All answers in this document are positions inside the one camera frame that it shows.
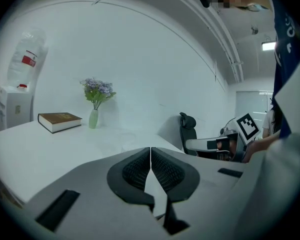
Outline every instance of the white desk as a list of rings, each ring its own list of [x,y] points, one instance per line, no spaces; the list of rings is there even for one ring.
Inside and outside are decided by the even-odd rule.
[[[81,164],[144,147],[181,152],[156,134],[89,129],[84,124],[51,134],[33,121],[0,131],[0,180],[26,203],[41,189]],[[145,191],[155,198],[154,215],[164,213],[165,193],[151,171]]]

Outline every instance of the black chair headrest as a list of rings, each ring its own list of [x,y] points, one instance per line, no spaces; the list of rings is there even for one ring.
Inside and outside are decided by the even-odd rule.
[[[192,129],[196,127],[197,122],[193,117],[188,116],[182,112],[180,113],[180,115],[181,115],[180,124],[182,127],[187,129]]]

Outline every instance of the book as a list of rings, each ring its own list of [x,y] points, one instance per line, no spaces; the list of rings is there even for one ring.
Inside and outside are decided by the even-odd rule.
[[[52,134],[80,126],[81,119],[70,113],[38,114],[38,123]]]

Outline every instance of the office chair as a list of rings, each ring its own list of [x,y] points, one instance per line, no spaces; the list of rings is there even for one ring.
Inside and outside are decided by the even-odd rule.
[[[195,130],[197,122],[193,117],[188,116],[183,112],[181,112],[180,115],[180,137],[184,153],[191,156],[197,156],[197,152],[195,150],[189,150],[186,148],[187,140],[193,140],[197,138],[197,133]]]
[[[195,150],[190,150],[190,149],[186,148],[187,140],[197,139],[197,133],[195,130],[197,122],[192,116],[189,116],[183,112],[181,112],[180,115],[181,115],[181,117],[180,117],[180,137],[181,137],[184,153],[191,155],[191,156],[198,156],[201,158],[217,160],[218,156],[213,153],[203,152],[203,151],[195,151]]]

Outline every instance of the red label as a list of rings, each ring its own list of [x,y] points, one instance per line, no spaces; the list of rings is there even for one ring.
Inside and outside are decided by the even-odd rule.
[[[23,56],[21,62],[24,63],[24,64],[28,64],[31,67],[34,67],[36,65],[36,62],[28,56]]]

